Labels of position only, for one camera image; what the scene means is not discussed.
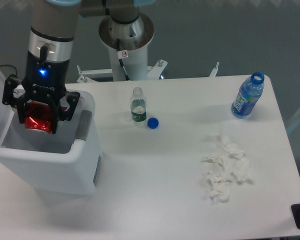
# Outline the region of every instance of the blue water bottle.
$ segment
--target blue water bottle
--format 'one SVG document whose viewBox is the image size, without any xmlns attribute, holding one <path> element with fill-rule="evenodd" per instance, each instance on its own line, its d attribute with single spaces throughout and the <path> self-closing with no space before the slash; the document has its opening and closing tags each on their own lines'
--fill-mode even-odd
<svg viewBox="0 0 300 240">
<path fill-rule="evenodd" d="M 234 100 L 231 111 L 234 116 L 244 119 L 249 116 L 264 90 L 265 76 L 255 72 L 241 85 L 238 95 Z"/>
</svg>

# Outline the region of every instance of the blue led light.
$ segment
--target blue led light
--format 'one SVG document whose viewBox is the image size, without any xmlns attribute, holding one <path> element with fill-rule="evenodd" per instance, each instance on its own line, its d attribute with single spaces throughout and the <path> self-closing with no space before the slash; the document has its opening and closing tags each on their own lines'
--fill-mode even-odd
<svg viewBox="0 0 300 240">
<path fill-rule="evenodd" d="M 47 70 L 40 68 L 39 72 L 41 73 L 41 75 L 44 77 L 47 74 Z"/>
</svg>

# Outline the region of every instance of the green bottle label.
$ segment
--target green bottle label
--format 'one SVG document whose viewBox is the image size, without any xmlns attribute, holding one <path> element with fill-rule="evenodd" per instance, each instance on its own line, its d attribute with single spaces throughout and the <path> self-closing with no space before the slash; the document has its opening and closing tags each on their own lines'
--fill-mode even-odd
<svg viewBox="0 0 300 240">
<path fill-rule="evenodd" d="M 146 120 L 146 118 L 147 118 L 146 112 L 144 112 L 142 114 L 131 112 L 131 114 L 132 114 L 132 119 L 136 122 L 142 122 L 142 121 Z"/>
</svg>

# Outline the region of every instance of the blue bottle label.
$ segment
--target blue bottle label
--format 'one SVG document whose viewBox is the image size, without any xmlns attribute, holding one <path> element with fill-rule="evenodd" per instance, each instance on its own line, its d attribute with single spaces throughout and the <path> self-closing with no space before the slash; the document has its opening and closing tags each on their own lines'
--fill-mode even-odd
<svg viewBox="0 0 300 240">
<path fill-rule="evenodd" d="M 249 98 L 249 96 L 244 97 L 241 92 L 239 92 L 232 104 L 232 110 L 234 110 L 236 114 L 241 116 L 249 115 L 258 101 L 251 101 L 252 99 Z"/>
</svg>

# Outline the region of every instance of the plastic container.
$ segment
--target plastic container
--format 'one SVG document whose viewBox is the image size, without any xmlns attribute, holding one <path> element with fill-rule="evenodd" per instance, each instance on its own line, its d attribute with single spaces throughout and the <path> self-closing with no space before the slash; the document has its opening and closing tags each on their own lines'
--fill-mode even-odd
<svg viewBox="0 0 300 240">
<path fill-rule="evenodd" d="M 130 98 L 131 117 L 136 122 L 146 120 L 146 98 L 141 87 L 135 87 Z"/>
<path fill-rule="evenodd" d="M 231 106 L 234 116 L 244 119 L 250 115 L 264 90 L 264 80 L 263 73 L 255 72 L 243 82 Z"/>
</svg>

